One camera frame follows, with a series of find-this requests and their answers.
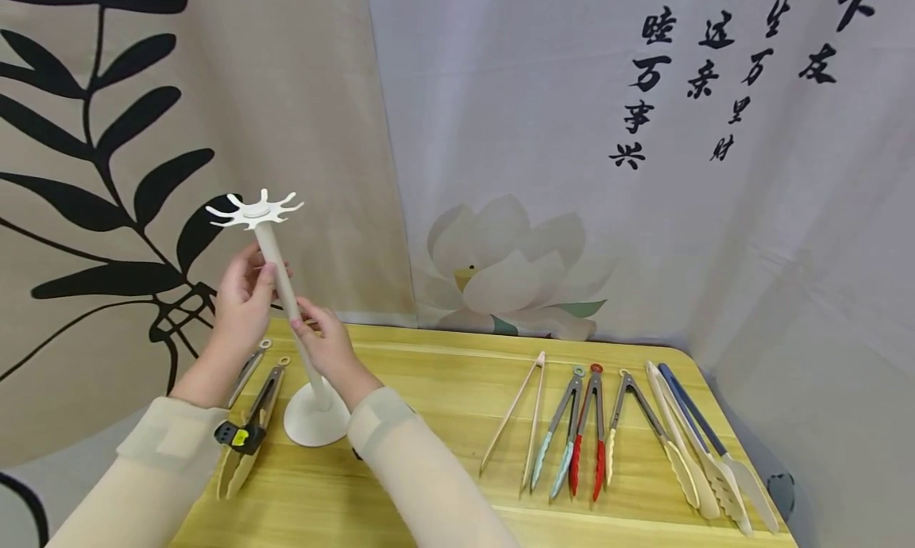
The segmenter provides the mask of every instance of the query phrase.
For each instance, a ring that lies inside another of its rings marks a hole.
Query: red silicone tongs
[[[604,482],[604,390],[600,383],[600,375],[604,368],[598,363],[591,364],[591,379],[588,381],[588,390],[585,391],[585,403],[582,405],[581,415],[578,417],[578,432],[574,438],[574,448],[572,449],[572,465],[569,469],[569,488],[572,490],[572,496],[578,492],[578,462],[581,459],[581,439],[585,432],[585,424],[588,422],[588,405],[591,403],[591,397],[596,398],[597,405],[597,466],[594,480],[594,494],[591,500],[597,501],[600,495],[600,489]]]

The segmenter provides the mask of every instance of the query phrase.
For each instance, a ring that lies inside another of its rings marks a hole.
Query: backdrop curtain
[[[801,546],[908,546],[913,1],[0,0],[0,529],[191,363],[249,239],[195,213],[266,187],[344,318],[673,345]]]

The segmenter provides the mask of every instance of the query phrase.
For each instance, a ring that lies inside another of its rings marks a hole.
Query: sleeve
[[[157,398],[48,548],[167,546],[216,468],[222,447],[212,434],[227,416]]]
[[[420,548],[519,546],[457,458],[392,389],[357,405],[349,441]]]

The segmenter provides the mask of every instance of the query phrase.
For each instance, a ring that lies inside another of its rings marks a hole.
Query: hand
[[[275,284],[275,265],[264,262],[257,242],[229,262],[216,295],[216,323],[209,344],[230,362],[227,367],[240,368],[264,337],[270,303],[276,299]]]
[[[276,292],[276,268],[257,243],[231,259],[216,295],[216,324],[203,354],[177,381],[171,396],[199,407],[223,407],[241,367],[264,337]]]
[[[315,369],[327,378],[352,411],[383,385],[356,357],[346,326],[331,309],[315,306],[303,297],[295,300],[299,302],[302,318],[291,320],[291,328],[305,344]]]
[[[302,296],[295,301],[299,302],[302,318],[291,320],[290,325],[295,335],[305,344],[318,373],[330,377],[342,369],[351,369],[359,364],[353,343],[349,341],[349,331],[333,310],[315,306],[311,300]]]

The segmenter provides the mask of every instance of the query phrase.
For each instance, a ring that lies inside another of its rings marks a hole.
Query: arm
[[[157,398],[48,547],[167,546],[215,469],[221,448],[212,434],[226,416]]]
[[[417,546],[518,546],[445,444],[356,358],[346,327],[326,308],[306,299],[299,305],[317,320],[323,337],[299,320],[293,329],[353,412],[349,441],[391,496]]]
[[[241,367],[264,336],[272,291],[273,269],[257,245],[231,261],[210,343],[171,396],[152,402],[49,548],[168,545],[216,468],[222,447],[213,432],[228,416],[222,406]]]

